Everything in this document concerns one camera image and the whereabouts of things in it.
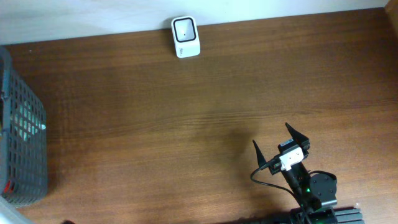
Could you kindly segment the grey plastic mesh basket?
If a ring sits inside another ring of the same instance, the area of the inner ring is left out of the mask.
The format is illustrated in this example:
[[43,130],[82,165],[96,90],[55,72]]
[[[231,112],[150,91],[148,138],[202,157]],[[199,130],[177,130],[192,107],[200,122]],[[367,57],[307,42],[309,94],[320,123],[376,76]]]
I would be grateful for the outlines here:
[[1,47],[1,197],[19,208],[48,192],[46,111]]

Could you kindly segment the black aluminium arm base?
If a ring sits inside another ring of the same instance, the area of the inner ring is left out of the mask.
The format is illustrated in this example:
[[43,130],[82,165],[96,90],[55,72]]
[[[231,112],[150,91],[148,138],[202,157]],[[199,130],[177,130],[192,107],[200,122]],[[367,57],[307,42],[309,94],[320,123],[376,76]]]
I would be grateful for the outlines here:
[[365,224],[363,214],[358,208],[348,207],[334,210],[326,209],[322,212],[304,214],[299,209],[293,209],[289,213],[281,213],[267,218],[245,221],[249,224]]

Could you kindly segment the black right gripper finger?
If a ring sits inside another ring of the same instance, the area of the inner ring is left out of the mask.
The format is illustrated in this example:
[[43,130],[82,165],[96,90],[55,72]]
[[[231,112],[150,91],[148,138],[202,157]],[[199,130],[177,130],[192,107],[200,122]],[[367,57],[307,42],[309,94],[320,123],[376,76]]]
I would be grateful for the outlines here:
[[310,140],[304,134],[298,132],[296,129],[291,127],[289,123],[285,123],[285,126],[290,133],[292,139],[301,147],[301,148],[309,148]]
[[259,146],[257,145],[257,142],[255,140],[252,140],[252,143],[254,145],[255,151],[256,151],[256,158],[257,158],[257,164],[259,168],[264,167],[267,164],[267,161],[262,154]]

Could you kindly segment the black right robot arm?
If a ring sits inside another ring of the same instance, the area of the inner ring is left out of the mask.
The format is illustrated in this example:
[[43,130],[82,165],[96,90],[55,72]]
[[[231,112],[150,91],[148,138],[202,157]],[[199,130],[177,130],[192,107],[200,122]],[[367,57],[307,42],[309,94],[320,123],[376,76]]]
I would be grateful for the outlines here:
[[[250,175],[250,180],[256,184],[284,190],[293,196],[299,208],[293,211],[289,218],[291,223],[336,223],[333,207],[336,199],[336,175],[321,171],[308,171],[303,161],[308,157],[310,140],[285,123],[291,138],[278,145],[279,153],[267,161],[256,141],[253,141],[256,151],[258,168]],[[254,176],[268,169],[274,175],[281,173],[289,188],[276,184],[262,182]]]

